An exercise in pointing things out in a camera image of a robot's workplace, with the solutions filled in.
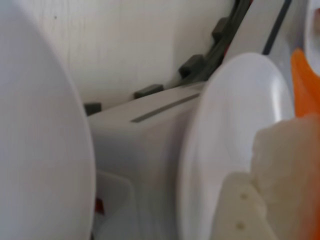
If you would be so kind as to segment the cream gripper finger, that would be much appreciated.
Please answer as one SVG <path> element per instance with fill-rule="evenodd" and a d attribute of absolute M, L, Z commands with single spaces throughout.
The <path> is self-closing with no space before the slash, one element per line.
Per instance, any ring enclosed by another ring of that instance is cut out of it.
<path fill-rule="evenodd" d="M 267 206 L 246 173 L 228 175 L 219 198 L 220 240 L 276 240 Z"/>

